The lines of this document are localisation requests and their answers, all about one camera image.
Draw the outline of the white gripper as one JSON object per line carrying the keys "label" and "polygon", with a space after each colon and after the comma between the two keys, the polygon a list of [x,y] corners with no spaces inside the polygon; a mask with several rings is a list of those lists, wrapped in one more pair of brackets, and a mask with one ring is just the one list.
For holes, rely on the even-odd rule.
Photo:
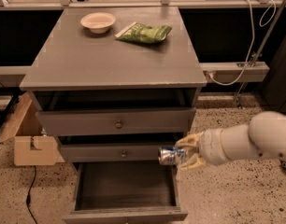
{"label": "white gripper", "polygon": [[221,165],[227,163],[222,147],[222,129],[208,129],[201,133],[192,133],[178,140],[176,148],[198,148],[198,155],[192,155],[179,166],[186,171],[205,166],[207,163]]}

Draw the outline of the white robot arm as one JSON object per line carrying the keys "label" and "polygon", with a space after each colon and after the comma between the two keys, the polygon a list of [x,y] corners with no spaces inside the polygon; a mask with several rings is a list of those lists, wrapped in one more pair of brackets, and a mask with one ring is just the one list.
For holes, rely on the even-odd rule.
{"label": "white robot arm", "polygon": [[175,148],[183,148],[191,155],[179,166],[182,170],[237,160],[286,162],[286,116],[265,111],[254,116],[249,124],[188,134],[178,140]]}

